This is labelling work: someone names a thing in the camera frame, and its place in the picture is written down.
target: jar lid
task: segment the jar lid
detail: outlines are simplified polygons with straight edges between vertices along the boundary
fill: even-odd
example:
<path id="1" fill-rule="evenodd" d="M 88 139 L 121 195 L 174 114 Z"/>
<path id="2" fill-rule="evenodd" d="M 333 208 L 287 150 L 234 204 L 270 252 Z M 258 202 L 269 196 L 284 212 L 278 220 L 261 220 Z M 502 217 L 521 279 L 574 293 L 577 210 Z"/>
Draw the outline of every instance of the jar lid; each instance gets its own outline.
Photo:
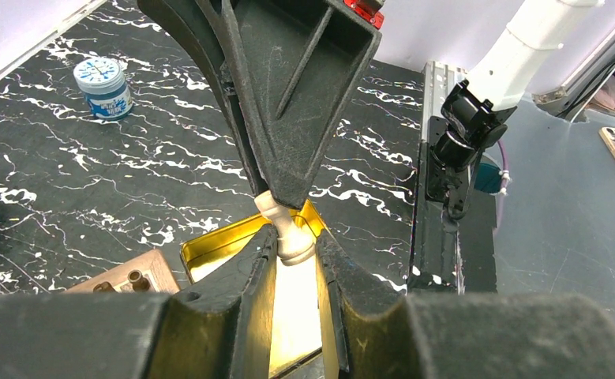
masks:
<path id="1" fill-rule="evenodd" d="M 121 66 L 109 58 L 89 58 L 75 66 L 77 86 L 84 92 L 104 95 L 121 88 L 126 82 Z"/>

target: red plastic part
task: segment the red plastic part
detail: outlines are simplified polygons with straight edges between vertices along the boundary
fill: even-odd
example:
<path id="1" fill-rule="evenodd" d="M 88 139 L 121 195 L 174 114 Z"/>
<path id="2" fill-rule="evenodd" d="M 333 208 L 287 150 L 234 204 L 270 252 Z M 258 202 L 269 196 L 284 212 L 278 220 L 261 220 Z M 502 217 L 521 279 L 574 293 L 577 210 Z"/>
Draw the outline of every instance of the red plastic part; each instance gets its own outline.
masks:
<path id="1" fill-rule="evenodd" d="M 370 9 L 366 9 L 365 2 L 363 0 L 344 0 L 344 4 L 352 8 L 360 17 L 363 17 L 365 21 L 368 21 L 375 28 L 381 28 L 384 23 L 384 15 L 381 12 L 371 12 Z"/>

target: blue jar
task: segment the blue jar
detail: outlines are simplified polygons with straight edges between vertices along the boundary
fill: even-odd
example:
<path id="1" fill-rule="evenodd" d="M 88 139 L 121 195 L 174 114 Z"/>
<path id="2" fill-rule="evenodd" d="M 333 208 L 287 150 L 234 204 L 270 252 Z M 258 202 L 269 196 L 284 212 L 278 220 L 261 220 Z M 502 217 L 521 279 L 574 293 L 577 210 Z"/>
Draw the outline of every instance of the blue jar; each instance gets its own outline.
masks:
<path id="1" fill-rule="evenodd" d="M 73 74 L 95 117 L 119 120 L 133 108 L 126 75 L 116 61 L 89 58 L 78 64 Z"/>

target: black marble tabletop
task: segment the black marble tabletop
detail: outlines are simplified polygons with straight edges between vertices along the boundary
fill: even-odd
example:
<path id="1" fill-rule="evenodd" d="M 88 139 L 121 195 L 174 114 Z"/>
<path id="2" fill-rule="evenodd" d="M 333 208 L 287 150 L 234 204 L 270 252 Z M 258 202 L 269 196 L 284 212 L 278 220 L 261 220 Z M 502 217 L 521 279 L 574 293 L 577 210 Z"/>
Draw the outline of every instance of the black marble tabletop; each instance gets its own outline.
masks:
<path id="1" fill-rule="evenodd" d="M 118 60 L 132 114 L 93 118 L 72 70 Z M 422 76 L 373 63 L 310 198 L 343 248 L 400 289 Z M 200 71 L 131 0 L 105 3 L 0 81 L 0 293 L 63 291 L 152 248 L 186 284 L 183 242 L 256 213 Z"/>

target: purple cable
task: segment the purple cable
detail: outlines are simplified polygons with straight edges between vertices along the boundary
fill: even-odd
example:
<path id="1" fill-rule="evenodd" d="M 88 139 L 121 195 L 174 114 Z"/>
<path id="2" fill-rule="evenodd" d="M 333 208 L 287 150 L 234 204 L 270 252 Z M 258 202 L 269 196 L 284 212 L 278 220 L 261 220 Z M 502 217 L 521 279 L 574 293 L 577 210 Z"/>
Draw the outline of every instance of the purple cable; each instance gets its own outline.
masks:
<path id="1" fill-rule="evenodd" d="M 500 148 L 500 154 L 502 155 L 502 171 L 509 172 L 509 160 L 507 157 L 507 150 L 504 149 L 504 143 L 502 140 L 498 140 L 498 147 Z M 500 190 L 507 190 L 507 184 L 509 184 L 509 180 L 506 178 L 502 179 L 502 183 L 500 185 Z M 500 226 L 502 225 L 502 211 L 504 206 L 504 195 L 500 197 L 500 204 L 497 206 L 496 210 L 496 227 L 493 229 L 493 237 L 497 235 L 497 231 L 500 230 Z"/>

